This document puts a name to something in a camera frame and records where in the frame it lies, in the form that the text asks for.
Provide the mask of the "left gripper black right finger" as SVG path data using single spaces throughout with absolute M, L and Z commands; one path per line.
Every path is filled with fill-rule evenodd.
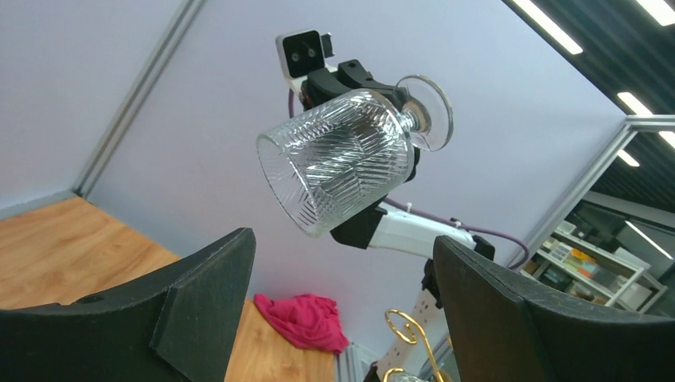
M 601 306 L 448 236 L 433 264 L 464 381 L 671 381 L 674 320 Z

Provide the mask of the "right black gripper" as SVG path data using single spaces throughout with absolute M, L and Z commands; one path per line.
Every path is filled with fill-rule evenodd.
M 393 85 L 375 80 L 373 74 L 359 60 L 354 59 L 339 63 L 333 72 L 328 68 L 310 72 L 301 83 L 301 103 L 304 111 L 309 111 L 353 89 L 361 88 L 379 92 L 398 111 L 402 111 L 404 103 L 411 99 L 411 96 L 396 90 Z

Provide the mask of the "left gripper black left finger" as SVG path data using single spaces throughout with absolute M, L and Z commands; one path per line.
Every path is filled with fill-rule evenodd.
M 4 381 L 222 381 L 256 237 L 238 228 L 74 303 L 1 312 Z

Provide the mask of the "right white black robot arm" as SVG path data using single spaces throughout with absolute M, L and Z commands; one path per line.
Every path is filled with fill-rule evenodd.
M 423 116 L 420 131 L 413 135 L 423 149 L 449 141 L 453 131 L 450 101 L 426 76 L 405 76 L 395 85 L 384 85 L 373 80 L 357 60 L 351 60 L 336 68 L 310 72 L 298 91 L 302 105 L 310 110 L 349 90 L 365 88 L 379 92 L 402 111 Z M 410 314 L 386 311 L 385 320 L 395 340 L 363 377 L 365 381 L 382 381 L 386 372 L 398 368 L 400 372 L 393 373 L 391 380 L 413 380 L 415 372 L 431 368 L 435 363 L 435 346 L 450 340 L 431 261 L 434 239 L 450 236 L 489 259 L 494 257 L 494 246 L 478 236 L 474 228 L 463 228 L 456 220 L 444 220 L 387 197 L 338 225 L 331 235 L 338 243 L 350 247 L 384 248 L 425 258 L 421 290 L 413 311 Z

